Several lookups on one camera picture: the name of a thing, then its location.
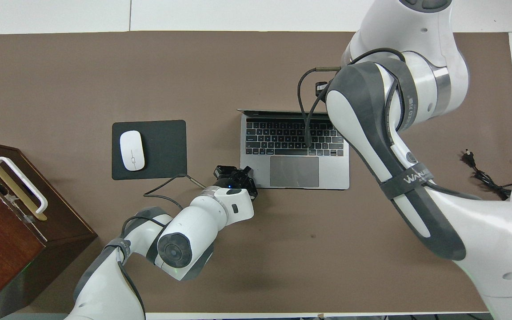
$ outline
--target wooden box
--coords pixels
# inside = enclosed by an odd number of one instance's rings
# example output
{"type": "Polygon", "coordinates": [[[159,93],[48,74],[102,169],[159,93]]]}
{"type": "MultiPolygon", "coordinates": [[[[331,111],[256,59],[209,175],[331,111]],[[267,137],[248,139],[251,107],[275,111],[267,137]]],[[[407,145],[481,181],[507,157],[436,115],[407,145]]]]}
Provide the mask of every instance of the wooden box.
{"type": "Polygon", "coordinates": [[[0,145],[0,318],[32,302],[94,238],[21,151],[0,145]]]}

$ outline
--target brown table surface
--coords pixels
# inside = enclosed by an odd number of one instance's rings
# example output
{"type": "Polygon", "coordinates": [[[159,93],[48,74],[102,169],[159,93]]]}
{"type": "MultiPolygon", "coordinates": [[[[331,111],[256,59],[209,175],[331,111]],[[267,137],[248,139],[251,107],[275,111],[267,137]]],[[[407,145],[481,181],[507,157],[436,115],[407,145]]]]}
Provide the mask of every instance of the brown table surface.
{"type": "MultiPolygon", "coordinates": [[[[176,207],[141,195],[165,180],[111,178],[112,124],[187,122],[189,174],[214,181],[239,165],[236,108],[297,110],[307,69],[337,65],[345,32],[122,32],[0,35],[0,144],[20,148],[100,236],[29,307],[69,312],[72,292],[101,246],[142,208],[176,207]]],[[[512,183],[512,65],[508,35],[456,34],[471,72],[459,109],[402,137],[442,186],[497,199],[460,161],[476,154],[495,181],[512,183]]],[[[304,103],[315,99],[304,82],[304,103]]],[[[357,154],[351,188],[260,190],[252,220],[225,228],[193,281],[144,258],[126,267],[148,312],[485,311],[451,261],[435,257],[387,201],[357,154]]],[[[186,180],[162,194],[188,203],[186,180]]]]}

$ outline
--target open laptop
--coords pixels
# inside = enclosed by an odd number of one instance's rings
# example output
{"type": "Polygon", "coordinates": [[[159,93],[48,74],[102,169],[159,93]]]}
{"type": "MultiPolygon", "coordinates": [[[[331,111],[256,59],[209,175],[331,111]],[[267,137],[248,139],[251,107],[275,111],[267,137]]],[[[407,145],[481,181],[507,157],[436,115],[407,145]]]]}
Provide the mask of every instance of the open laptop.
{"type": "Polygon", "coordinates": [[[240,167],[254,170],[258,188],[349,188],[349,144],[327,113],[314,113],[312,145],[304,142],[299,112],[244,110],[240,123],[240,167]]]}

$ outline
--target laptop keyboard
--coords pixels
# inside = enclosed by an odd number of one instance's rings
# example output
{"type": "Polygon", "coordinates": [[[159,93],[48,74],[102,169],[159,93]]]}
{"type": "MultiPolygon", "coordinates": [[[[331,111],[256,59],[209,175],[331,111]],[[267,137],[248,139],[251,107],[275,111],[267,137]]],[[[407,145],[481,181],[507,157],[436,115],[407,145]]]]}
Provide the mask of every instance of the laptop keyboard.
{"type": "Polygon", "coordinates": [[[246,154],[344,156],[344,142],[331,121],[312,119],[311,145],[305,144],[301,119],[246,119],[246,154]]]}

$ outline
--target computer mouse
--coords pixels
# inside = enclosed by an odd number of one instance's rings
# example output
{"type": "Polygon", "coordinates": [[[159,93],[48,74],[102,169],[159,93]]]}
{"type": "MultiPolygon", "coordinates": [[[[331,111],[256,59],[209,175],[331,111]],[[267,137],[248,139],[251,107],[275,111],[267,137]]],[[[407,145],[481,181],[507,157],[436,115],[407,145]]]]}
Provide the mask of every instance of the computer mouse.
{"type": "Polygon", "coordinates": [[[136,172],[146,165],[142,135],[136,130],[126,131],[120,136],[122,162],[127,170],[136,172]]]}

